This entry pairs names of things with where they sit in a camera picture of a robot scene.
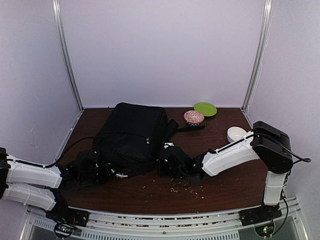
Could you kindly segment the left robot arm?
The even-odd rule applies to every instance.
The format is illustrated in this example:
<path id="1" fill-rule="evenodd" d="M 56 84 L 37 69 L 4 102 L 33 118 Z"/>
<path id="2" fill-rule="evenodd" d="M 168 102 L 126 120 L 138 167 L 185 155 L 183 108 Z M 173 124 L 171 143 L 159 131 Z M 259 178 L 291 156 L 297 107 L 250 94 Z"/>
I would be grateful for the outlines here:
<path id="1" fill-rule="evenodd" d="M 69 164 L 41 165 L 16 158 L 0 149 L 0 198 L 52 211 L 61 222 L 72 218 L 59 190 L 69 183 L 100 185 L 115 175 L 112 165 L 96 152 L 80 152 Z"/>

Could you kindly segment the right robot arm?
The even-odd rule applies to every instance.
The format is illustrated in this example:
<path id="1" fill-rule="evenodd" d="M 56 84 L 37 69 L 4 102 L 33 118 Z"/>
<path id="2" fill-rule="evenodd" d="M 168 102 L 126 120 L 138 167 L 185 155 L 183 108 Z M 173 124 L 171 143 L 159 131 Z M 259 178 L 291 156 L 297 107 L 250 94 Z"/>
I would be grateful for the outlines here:
<path id="1" fill-rule="evenodd" d="M 263 122 L 257 121 L 252 130 L 240 139 L 191 158 L 180 147 L 165 143 L 158 159 L 157 174 L 172 176 L 189 183 L 198 183 L 208 177 L 243 163 L 262 160 L 267 167 L 263 205 L 256 210 L 259 220 L 268 220 L 279 204 L 287 174 L 293 167 L 293 153 L 288 134 Z"/>

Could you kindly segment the black student backpack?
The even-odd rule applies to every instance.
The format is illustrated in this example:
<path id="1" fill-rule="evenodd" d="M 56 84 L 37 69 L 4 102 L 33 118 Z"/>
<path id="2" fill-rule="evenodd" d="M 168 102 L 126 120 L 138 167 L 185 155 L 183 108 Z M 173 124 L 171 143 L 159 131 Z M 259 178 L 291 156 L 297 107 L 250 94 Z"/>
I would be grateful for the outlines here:
<path id="1" fill-rule="evenodd" d="M 202 129 L 203 125 L 180 128 L 163 107 L 121 102 L 95 136 L 92 151 L 111 164 L 116 178 L 127 179 L 151 172 L 176 132 Z"/>

